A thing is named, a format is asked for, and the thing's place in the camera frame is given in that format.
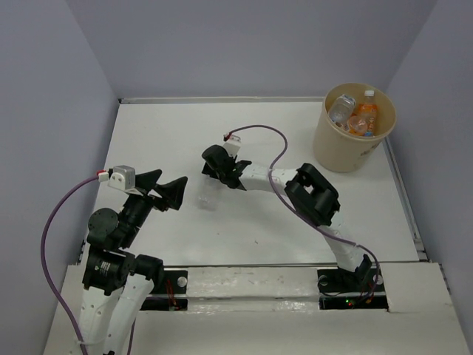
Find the green label water bottle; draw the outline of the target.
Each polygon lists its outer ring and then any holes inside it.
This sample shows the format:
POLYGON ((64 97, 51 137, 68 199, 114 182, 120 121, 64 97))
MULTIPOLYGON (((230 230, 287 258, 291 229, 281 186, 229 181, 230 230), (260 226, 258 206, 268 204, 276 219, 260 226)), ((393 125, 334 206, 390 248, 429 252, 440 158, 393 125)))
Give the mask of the green label water bottle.
POLYGON ((328 111, 330 120, 337 126, 346 124, 352 115, 356 105, 356 100, 349 95, 340 95, 335 99, 328 111))

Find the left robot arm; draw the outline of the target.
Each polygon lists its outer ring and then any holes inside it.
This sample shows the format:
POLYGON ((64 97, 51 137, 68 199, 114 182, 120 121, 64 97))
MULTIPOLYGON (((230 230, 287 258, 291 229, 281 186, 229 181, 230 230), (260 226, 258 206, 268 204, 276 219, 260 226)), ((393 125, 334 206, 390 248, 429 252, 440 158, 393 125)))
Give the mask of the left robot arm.
POLYGON ((145 298, 163 285, 163 261, 128 251, 150 212, 178 210, 186 176, 159 184, 160 169, 138 174, 130 166, 100 170, 97 179, 124 192, 119 211, 101 208, 88 221, 78 344, 88 354, 119 354, 145 298))

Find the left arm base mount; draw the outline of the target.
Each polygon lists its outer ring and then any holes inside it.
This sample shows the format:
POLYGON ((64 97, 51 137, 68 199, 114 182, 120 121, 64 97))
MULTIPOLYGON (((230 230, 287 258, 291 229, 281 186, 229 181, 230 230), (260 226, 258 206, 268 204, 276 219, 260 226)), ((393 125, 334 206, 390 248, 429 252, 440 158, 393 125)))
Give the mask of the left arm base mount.
POLYGON ((166 269, 159 286, 155 286, 141 306, 141 311, 186 311, 188 271, 166 269))

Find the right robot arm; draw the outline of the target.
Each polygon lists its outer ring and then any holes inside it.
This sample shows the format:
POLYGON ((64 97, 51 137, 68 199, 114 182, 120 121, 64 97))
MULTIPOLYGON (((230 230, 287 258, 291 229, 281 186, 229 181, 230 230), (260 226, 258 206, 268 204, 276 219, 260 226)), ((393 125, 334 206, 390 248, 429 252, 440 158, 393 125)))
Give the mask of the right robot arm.
POLYGON ((304 221, 320 229, 340 272, 339 282, 356 290, 368 279, 372 261, 367 252, 342 234, 336 188, 309 163, 298 169, 270 169, 249 160, 237 160, 224 146, 212 145, 203 153, 202 173, 230 189, 271 192, 286 197, 304 221))

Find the clear crushed bottle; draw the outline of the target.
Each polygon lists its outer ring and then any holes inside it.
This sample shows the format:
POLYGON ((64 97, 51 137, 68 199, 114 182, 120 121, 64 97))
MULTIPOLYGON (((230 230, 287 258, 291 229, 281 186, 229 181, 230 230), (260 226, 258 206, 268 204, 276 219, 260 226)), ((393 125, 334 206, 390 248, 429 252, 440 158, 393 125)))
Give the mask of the clear crushed bottle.
POLYGON ((206 211, 215 211, 220 201, 221 188, 222 184, 219 180, 205 175, 200 183, 197 206, 206 211))

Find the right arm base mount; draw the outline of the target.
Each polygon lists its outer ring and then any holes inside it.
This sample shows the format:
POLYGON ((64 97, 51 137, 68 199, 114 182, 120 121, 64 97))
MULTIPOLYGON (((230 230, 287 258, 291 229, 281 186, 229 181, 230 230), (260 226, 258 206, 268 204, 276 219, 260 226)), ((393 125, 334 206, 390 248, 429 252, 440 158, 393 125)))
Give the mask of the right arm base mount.
POLYGON ((338 268, 317 271, 319 308, 323 311, 381 309, 388 310, 382 273, 371 268, 361 282, 338 268))

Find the orange juice bottle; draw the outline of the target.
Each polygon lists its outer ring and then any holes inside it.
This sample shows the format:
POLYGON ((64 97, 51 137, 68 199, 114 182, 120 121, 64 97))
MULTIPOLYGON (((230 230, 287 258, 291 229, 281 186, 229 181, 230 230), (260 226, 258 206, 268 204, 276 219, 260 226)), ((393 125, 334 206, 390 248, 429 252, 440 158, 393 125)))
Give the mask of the orange juice bottle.
POLYGON ((352 115, 347 121, 347 132, 356 135, 364 136, 367 132, 368 124, 365 118, 359 115, 352 115))

